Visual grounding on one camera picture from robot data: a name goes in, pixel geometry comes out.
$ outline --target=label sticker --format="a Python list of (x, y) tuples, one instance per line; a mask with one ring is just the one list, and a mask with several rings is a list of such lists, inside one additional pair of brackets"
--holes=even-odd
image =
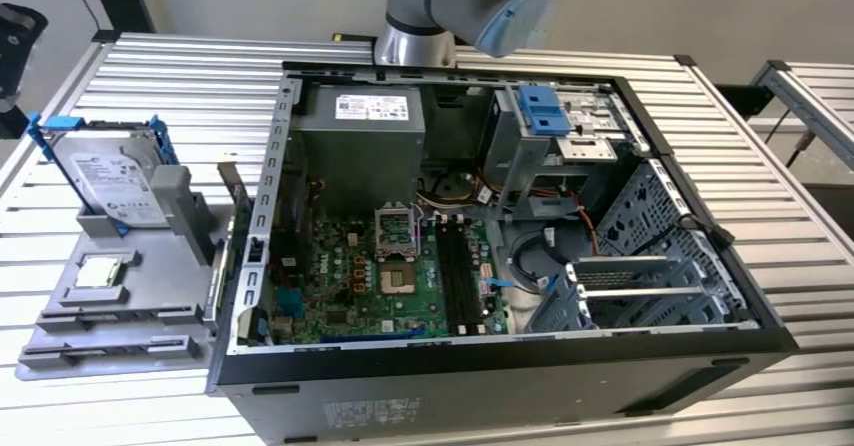
[(323, 412), (335, 429), (415, 422), (422, 398), (377, 399), (323, 403)]
[(335, 119), (409, 121), (406, 96), (342, 95), (335, 100)]
[(549, 287), (549, 276), (543, 276), (537, 280), (537, 286), (539, 289), (546, 289)]
[(139, 164), (122, 154), (75, 153), (71, 161), (107, 216), (128, 226), (166, 223)]
[(483, 186), (481, 188), (481, 192), (478, 193), (478, 201), (483, 204), (490, 204), (490, 199), (493, 198), (493, 190)]

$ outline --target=black cable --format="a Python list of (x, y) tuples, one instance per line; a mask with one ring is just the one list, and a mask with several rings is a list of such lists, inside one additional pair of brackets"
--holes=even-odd
[(95, 27), (100, 31), (104, 28), (102, 28), (102, 23), (98, 21), (98, 17), (95, 16), (95, 12), (92, 11), (92, 7), (90, 6), (90, 2), (87, 0), (82, 0), (82, 1), (83, 1), (83, 6), (86, 6), (86, 10), (90, 12), (90, 16), (92, 17), (92, 21), (95, 21)]
[(677, 218), (677, 220), (673, 222), (673, 224), (670, 226), (667, 226), (661, 233), (658, 233), (655, 236), (653, 236), (641, 246), (638, 246), (635, 248), (635, 250), (629, 253), (629, 256), (637, 256), (638, 253), (641, 253), (645, 249), (647, 249), (650, 246), (653, 246), (655, 243), (658, 243), (662, 239), (665, 239), (665, 237), (673, 232), (674, 229), (677, 228), (682, 228), (686, 229), (682, 226), (682, 220), (685, 218), (690, 218), (693, 217), (693, 215), (689, 214), (683, 214), (682, 216), (679, 216)]
[(786, 112), (779, 117), (779, 121), (777, 121), (777, 124), (771, 128), (771, 132), (769, 133), (767, 138), (765, 138), (765, 144), (769, 144), (769, 141), (771, 140), (771, 136), (774, 136), (774, 133), (777, 133), (777, 130), (779, 129), (779, 125), (783, 124), (783, 120), (789, 117), (789, 113), (791, 113), (791, 109), (790, 108), (786, 109)]
[[(529, 237), (529, 239), (526, 239), (519, 245), (519, 247), (517, 247), (517, 244), (523, 237)], [(517, 237), (515, 241), (513, 242), (513, 245), (510, 246), (510, 266), (513, 270), (533, 284), (537, 284), (538, 278), (534, 273), (529, 272), (522, 267), (522, 253), (529, 249), (531, 249), (538, 244), (542, 244), (542, 242), (543, 242), (543, 237), (542, 237), (541, 231), (529, 231), (527, 233), (521, 234)], [(534, 291), (527, 288), (523, 288), (518, 284), (514, 284), (514, 287), (529, 294), (534, 294), (539, 296), (539, 291)]]
[(795, 149), (794, 153), (791, 153), (791, 156), (789, 157), (789, 161), (786, 161), (786, 168), (791, 168), (791, 165), (795, 163), (795, 159), (798, 159), (800, 155), (801, 150)]
[[(545, 225), (543, 228), (541, 229), (541, 233), (543, 235), (543, 251), (546, 251), (546, 254), (549, 255), (549, 257), (551, 258), (551, 260), (558, 263), (558, 264), (567, 264), (570, 262), (570, 260), (563, 257), (563, 255), (561, 254), (561, 252), (558, 251), (557, 245), (558, 245), (558, 227), (561, 225), (566, 225), (566, 224), (571, 224), (571, 221), (566, 218), (557, 218), (553, 219), (551, 221), (549, 221)], [(555, 246), (553, 246), (551, 244), (549, 244), (549, 241), (546, 241), (546, 228), (554, 228), (555, 230)]]
[(433, 188), (430, 188), (430, 193), (431, 194), (438, 194), (439, 191), (439, 185), (442, 184), (442, 181), (445, 181), (449, 176), (451, 176), (450, 172), (445, 172), (442, 174), (439, 174), (439, 176), (437, 176), (437, 180), (433, 183)]

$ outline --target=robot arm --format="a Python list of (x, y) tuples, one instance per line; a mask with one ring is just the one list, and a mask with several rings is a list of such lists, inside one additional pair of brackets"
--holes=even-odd
[(517, 50), (549, 0), (387, 0), (378, 64), (453, 67), (454, 36), (490, 56)]
[(27, 118), (16, 106), (30, 53), (48, 25), (35, 9), (0, 4), (0, 138), (18, 138)]

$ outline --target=metal chassis frame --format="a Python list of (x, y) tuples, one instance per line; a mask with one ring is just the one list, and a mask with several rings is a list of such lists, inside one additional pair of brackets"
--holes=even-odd
[[(631, 108), (631, 112), (635, 115), (635, 121), (642, 125), (643, 131), (647, 135), (647, 140), (653, 149), (653, 156), (658, 157), (662, 162), (662, 166), (667, 170), (669, 175), (674, 180), (674, 184), (679, 189), (683, 197), (686, 198), (686, 202), (693, 212), (701, 217), (703, 220), (713, 222), (711, 215), (705, 208), (702, 201), (699, 200), (699, 196), (695, 188), (691, 185), (691, 180), (687, 175), (682, 171), (681, 167), (673, 160), (673, 150), (666, 140), (663, 139), (663, 135), (658, 130), (655, 123), (649, 118), (649, 114), (646, 109), (639, 102), (634, 90), (629, 86), (629, 82), (619, 77), (609, 77), (609, 76), (591, 76), (591, 75), (562, 75), (562, 74), (542, 74), (542, 73), (522, 73), (502, 76), (495, 74), (481, 73), (479, 71), (465, 71), (455, 70), (454, 77), (447, 78), (447, 71), (439, 70), (442, 74), (442, 78), (438, 76), (434, 78), (431, 73), (437, 73), (437, 71), (430, 71), (425, 69), (410, 70), (406, 72), (403, 70), (395, 69), (374, 69), (374, 68), (363, 68), (363, 67), (328, 67), (326, 65), (316, 65), (311, 63), (286, 63), (284, 69), (287, 71), (292, 71), (286, 74), (282, 83), (280, 83), (280, 92), (279, 99), (276, 101), (276, 110), (274, 113), (274, 133), (271, 133), (271, 138), (268, 140), (268, 150), (267, 157), (264, 160), (264, 171), (262, 172), (262, 184), (259, 185), (259, 193), (258, 197), (259, 202), (263, 201), (264, 197), (270, 197), (272, 201), (270, 205), (275, 204), (275, 194), (278, 187), (278, 173), (271, 171), (271, 164), (280, 164), (280, 155), (284, 153), (282, 149), (272, 148), (271, 146), (283, 140), (287, 136), (283, 136), (283, 130), (279, 129), (283, 124), (287, 123), (290, 118), (290, 112), (294, 109), (299, 108), (299, 103), (292, 105), (292, 101), (295, 101), (295, 94), (292, 90), (296, 89), (299, 93), (303, 93), (303, 86), (300, 85), (302, 81), (315, 81), (322, 84), (366, 84), (368, 82), (381, 81), (381, 84), (385, 81), (390, 81), (391, 84), (411, 84), (411, 83), (431, 83), (431, 82), (457, 82), (459, 84), (465, 84), (467, 86), (501, 86), (501, 81), (505, 80), (509, 83), (519, 82), (519, 80), (525, 81), (539, 81), (543, 83), (555, 82), (559, 78), (561, 80), (567, 81), (578, 81), (578, 82), (599, 82), (611, 84), (614, 90), (621, 96), (621, 99), (627, 103)], [(318, 70), (328, 70), (336, 71), (335, 75), (326, 75), (326, 73), (320, 74)], [(263, 217), (272, 214), (272, 210), (268, 208), (260, 208), (256, 205), (254, 218), (252, 218), (252, 230), (250, 231), (250, 237), (258, 236), (259, 240), (268, 240), (268, 227), (264, 227), (264, 224), (258, 223)], [(723, 351), (727, 348), (723, 346), (723, 343), (729, 343), (731, 345), (738, 345), (738, 349), (742, 351), (775, 351), (783, 354), (794, 351), (794, 341), (791, 339), (791, 335), (787, 333), (782, 326), (782, 322), (777, 317), (767, 300), (761, 293), (761, 290), (750, 275), (746, 272), (745, 266), (738, 261), (738, 258), (731, 253), (727, 254), (727, 251), (719, 251), (722, 262), (727, 266), (735, 282), (742, 286), (742, 292), (749, 300), (749, 304), (751, 310), (754, 311), (755, 320), (762, 325), (762, 329), (759, 330), (731, 330), (719, 332), (719, 334), (709, 335), (703, 332), (697, 333), (683, 333), (678, 335), (642, 335), (634, 336), (630, 340), (635, 351), (646, 351), (649, 354), (649, 358), (655, 357), (667, 357), (667, 356), (681, 356), (689, 353), (690, 350), (699, 347), (699, 350), (703, 351), (701, 354), (717, 355), (726, 354)], [(385, 347), (379, 349), (363, 349), (363, 348), (352, 348), (352, 349), (340, 349), (340, 350), (328, 350), (328, 348), (320, 348), (320, 350), (311, 348), (295, 348), (291, 346), (264, 346), (264, 347), (248, 347), (238, 344), (238, 334), (239, 332), (248, 331), (248, 325), (242, 322), (244, 320), (239, 318), (247, 318), (248, 312), (251, 310), (251, 306), (258, 305), (262, 299), (262, 284), (264, 278), (264, 269), (266, 269), (266, 259), (267, 259), (267, 251), (264, 251), (263, 259), (260, 263), (254, 263), (250, 265), (250, 268), (240, 273), (240, 283), (238, 285), (238, 295), (236, 295), (236, 303), (242, 304), (240, 307), (235, 308), (236, 312), (232, 313), (232, 324), (231, 324), (231, 336), (228, 341), (227, 355), (223, 360), (222, 369), (218, 372), (214, 372), (212, 375), (216, 377), (220, 385), (228, 384), (246, 384), (246, 383), (264, 383), (264, 382), (283, 382), (283, 381), (311, 381), (311, 380), (324, 380), (324, 379), (343, 379), (352, 377), (382, 377), (387, 375), (401, 375), (401, 374), (430, 374), (430, 373), (443, 373), (447, 372), (447, 369), (442, 364), (455, 364), (457, 371), (478, 371), (486, 369), (495, 368), (514, 368), (514, 367), (543, 367), (555, 364), (578, 364), (578, 358), (586, 356), (586, 354), (579, 351), (570, 353), (577, 350), (577, 345), (573, 344), (575, 341), (567, 341), (563, 339), (563, 336), (574, 337), (574, 335), (579, 335), (581, 337), (591, 336), (589, 332), (567, 332), (565, 335), (547, 335), (541, 341), (510, 341), (510, 342), (497, 342), (490, 344), (477, 344), (477, 342), (467, 341), (467, 338), (454, 338), (455, 344), (451, 347), (441, 347), (441, 348), (407, 348), (407, 347)], [(622, 337), (594, 337), (589, 339), (589, 345), (597, 345), (597, 354), (594, 356), (598, 357), (598, 360), (641, 360), (649, 359), (637, 357), (630, 355), (625, 356), (625, 347), (622, 342), (625, 338)], [(766, 344), (759, 347), (759, 349), (751, 349), (747, 347), (747, 350), (741, 349), (745, 345), (751, 343), (749, 337), (751, 336), (762, 336), (765, 337), (763, 341)], [(562, 354), (555, 354), (550, 361), (542, 362), (542, 357), (535, 355), (538, 358), (526, 357), (526, 354), (506, 354), (507, 350), (517, 349), (522, 350), (523, 348), (538, 348), (543, 352), (551, 351), (553, 353), (558, 350), (563, 350), (569, 357), (574, 357), (577, 359), (569, 360), (569, 357), (559, 360), (558, 358)], [(478, 359), (477, 351), (478, 350), (494, 350), (494, 354), (498, 354), (499, 351), (503, 351), (503, 356), (514, 356), (515, 359), (503, 364), (503, 361), (482, 361)], [(425, 361), (423, 359), (415, 359), (413, 356), (413, 352), (415, 356), (419, 356), (427, 351), (433, 354), (441, 355), (443, 358), (449, 358), (437, 362)], [(382, 357), (385, 360), (379, 362), (370, 362), (359, 364), (362, 359), (366, 358), (366, 354), (368, 356), (374, 355), (374, 357)], [(465, 357), (467, 354), (475, 354), (467, 361), (457, 362), (455, 357)]]

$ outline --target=metal rail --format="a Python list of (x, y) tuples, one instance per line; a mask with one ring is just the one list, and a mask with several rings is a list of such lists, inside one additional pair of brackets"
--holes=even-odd
[(854, 65), (769, 61), (753, 84), (769, 87), (810, 133), (854, 169)]
[[(192, 171), (194, 190), (210, 203), (226, 202), (215, 163), (223, 158), (238, 162), (255, 194), (283, 59), (370, 64), (371, 50), (363, 43), (126, 34), (115, 45), (94, 46), (47, 113), (132, 121), (158, 112)], [(735, 234), (738, 254), (804, 350), (673, 417), (362, 443), (498, 444), (525, 439), (525, 444), (545, 445), (566, 444), (570, 438), (586, 446), (850, 443), (850, 242), (699, 70), (666, 56), (553, 51), (523, 51), (497, 60), (462, 48), (458, 60), (463, 68), (629, 79), (713, 214)], [(76, 241), (79, 202), (56, 169), (27, 145), (0, 173), (0, 185), (7, 185), (0, 197), (0, 424), (7, 425), (0, 443), (263, 444), (228, 400), (203, 395), (204, 370), (36, 383), (15, 379), (8, 366)]]

